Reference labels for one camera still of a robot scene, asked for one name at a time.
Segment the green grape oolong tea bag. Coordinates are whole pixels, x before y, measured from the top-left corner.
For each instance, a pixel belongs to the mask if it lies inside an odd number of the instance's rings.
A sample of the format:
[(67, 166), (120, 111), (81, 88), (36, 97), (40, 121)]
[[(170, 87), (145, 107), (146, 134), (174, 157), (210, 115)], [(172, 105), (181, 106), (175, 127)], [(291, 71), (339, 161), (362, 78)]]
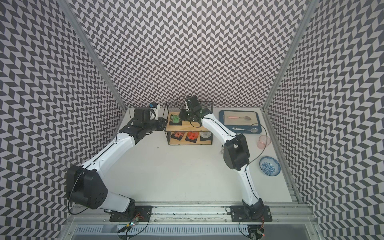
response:
[(169, 125), (170, 126), (181, 126), (183, 121), (178, 114), (170, 114)]

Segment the red label tea bag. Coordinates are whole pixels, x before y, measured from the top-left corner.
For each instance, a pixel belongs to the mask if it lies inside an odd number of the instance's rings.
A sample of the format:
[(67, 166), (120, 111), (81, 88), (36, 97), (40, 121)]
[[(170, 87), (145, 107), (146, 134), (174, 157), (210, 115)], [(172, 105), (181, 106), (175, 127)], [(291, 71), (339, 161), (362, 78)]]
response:
[(172, 132), (171, 138), (181, 141), (185, 135), (185, 132)]

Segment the bright red tea bag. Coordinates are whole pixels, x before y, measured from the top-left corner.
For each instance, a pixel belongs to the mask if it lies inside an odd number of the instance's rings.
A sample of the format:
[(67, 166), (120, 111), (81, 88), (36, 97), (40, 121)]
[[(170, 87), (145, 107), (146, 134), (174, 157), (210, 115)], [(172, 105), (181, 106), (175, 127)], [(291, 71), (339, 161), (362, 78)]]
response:
[(199, 138), (199, 132), (187, 132), (185, 140), (187, 142), (196, 143)]

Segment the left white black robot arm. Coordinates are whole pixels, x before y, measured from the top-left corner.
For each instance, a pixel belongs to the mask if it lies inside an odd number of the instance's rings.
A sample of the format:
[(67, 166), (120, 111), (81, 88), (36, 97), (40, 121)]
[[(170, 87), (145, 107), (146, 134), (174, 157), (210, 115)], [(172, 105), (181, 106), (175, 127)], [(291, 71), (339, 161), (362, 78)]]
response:
[(165, 129), (167, 120), (159, 116), (160, 108), (156, 103), (136, 108), (133, 118), (104, 149), (84, 164), (67, 170), (66, 194), (70, 203), (118, 213), (124, 213), (134, 205), (132, 199), (108, 190), (103, 179), (117, 160), (140, 140), (154, 131)]

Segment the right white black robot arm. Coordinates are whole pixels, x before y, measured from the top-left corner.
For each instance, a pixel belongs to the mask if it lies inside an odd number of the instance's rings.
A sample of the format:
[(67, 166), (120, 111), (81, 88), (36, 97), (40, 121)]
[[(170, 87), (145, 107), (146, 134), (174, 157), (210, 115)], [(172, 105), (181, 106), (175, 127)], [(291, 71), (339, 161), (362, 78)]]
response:
[(185, 102), (186, 107), (181, 109), (181, 119), (198, 123), (219, 140), (223, 146), (226, 165), (238, 174), (247, 219), (260, 219), (265, 212), (265, 206), (250, 174), (250, 151), (246, 137), (229, 130), (214, 116), (211, 110), (202, 107), (196, 96), (186, 98)]

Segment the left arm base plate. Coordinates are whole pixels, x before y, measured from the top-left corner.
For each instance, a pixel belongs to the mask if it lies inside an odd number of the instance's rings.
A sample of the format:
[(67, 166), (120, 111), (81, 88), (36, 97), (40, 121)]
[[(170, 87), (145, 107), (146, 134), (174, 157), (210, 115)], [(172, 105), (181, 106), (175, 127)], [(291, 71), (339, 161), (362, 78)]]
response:
[(153, 206), (135, 206), (133, 209), (128, 209), (124, 213), (112, 212), (110, 222), (131, 222), (136, 215), (140, 217), (139, 222), (148, 222), (152, 215)]

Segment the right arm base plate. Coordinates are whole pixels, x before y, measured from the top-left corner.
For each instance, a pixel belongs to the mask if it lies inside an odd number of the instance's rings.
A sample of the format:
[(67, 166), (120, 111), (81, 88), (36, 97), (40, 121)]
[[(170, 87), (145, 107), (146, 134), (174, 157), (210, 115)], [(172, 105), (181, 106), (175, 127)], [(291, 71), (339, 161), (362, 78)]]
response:
[(272, 213), (269, 206), (263, 206), (263, 210), (251, 211), (245, 210), (244, 206), (230, 206), (229, 214), (231, 215), (232, 222), (272, 222)]

